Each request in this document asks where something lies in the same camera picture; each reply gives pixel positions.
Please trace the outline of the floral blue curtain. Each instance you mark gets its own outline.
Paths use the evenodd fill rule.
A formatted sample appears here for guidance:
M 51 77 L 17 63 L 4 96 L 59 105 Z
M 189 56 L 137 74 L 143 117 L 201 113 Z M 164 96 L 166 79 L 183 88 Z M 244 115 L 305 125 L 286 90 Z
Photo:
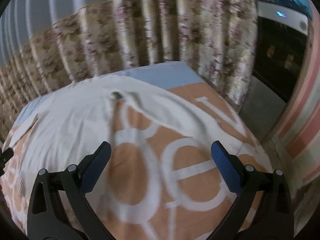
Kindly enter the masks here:
M 253 70 L 258 0 L 10 0 L 1 11 L 1 138 L 70 83 L 183 61 L 234 109 Z

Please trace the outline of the pink striped cloth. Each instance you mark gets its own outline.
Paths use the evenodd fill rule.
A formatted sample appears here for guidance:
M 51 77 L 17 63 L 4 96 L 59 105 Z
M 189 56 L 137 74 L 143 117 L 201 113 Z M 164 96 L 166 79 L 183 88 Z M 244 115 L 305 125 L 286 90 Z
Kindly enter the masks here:
M 311 26 L 303 69 L 273 137 L 297 187 L 319 176 L 319 17 Z

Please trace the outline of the black cabinet white top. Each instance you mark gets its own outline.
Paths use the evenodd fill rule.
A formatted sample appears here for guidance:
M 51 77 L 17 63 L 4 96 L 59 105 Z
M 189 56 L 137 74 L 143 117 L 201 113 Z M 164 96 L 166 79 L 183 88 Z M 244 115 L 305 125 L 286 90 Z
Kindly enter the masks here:
M 309 18 L 300 9 L 257 2 L 258 39 L 253 75 L 287 103 L 302 68 Z

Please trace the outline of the white knit sweater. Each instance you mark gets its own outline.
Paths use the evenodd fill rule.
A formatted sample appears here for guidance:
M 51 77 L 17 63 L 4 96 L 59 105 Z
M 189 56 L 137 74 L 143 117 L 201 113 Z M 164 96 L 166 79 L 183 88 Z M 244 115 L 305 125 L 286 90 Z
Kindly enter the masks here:
M 40 153 L 65 147 L 84 155 L 111 138 L 114 106 L 121 100 L 156 125 L 194 138 L 204 147 L 218 140 L 230 152 L 242 145 L 247 128 L 235 111 L 226 115 L 214 107 L 208 114 L 182 97 L 149 83 L 120 75 L 96 77 L 51 95 L 16 129 L 9 146 L 30 133 L 27 149 Z

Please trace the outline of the orange white lettered bedsheet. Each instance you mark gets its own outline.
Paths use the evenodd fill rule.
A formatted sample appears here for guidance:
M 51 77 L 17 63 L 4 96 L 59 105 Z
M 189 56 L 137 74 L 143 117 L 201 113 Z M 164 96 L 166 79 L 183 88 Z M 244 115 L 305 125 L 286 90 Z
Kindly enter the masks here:
M 100 77 L 108 75 L 131 77 L 170 91 L 208 114 L 214 107 L 226 115 L 235 111 L 182 62 Z M 9 146 L 16 129 L 54 93 L 35 99 L 22 109 L 5 146 Z M 150 125 L 147 117 L 121 100 L 116 101 L 111 138 L 104 140 L 111 144 L 111 159 L 87 195 L 88 202 L 116 239 L 205 239 L 221 222 L 235 194 L 227 188 L 210 156 L 211 145 L 204 147 L 194 138 L 159 125 L 147 133 Z M 267 154 L 248 128 L 247 131 L 241 147 L 231 154 L 259 171 L 271 172 Z M 67 152 L 65 147 L 54 151 L 52 142 L 48 150 L 35 153 L 27 149 L 30 137 L 26 133 L 11 146 L 14 156 L 1 177 L 1 207 L 23 232 L 27 231 L 29 199 L 37 172 L 42 168 L 63 171 L 80 163 L 104 142 L 84 155 Z

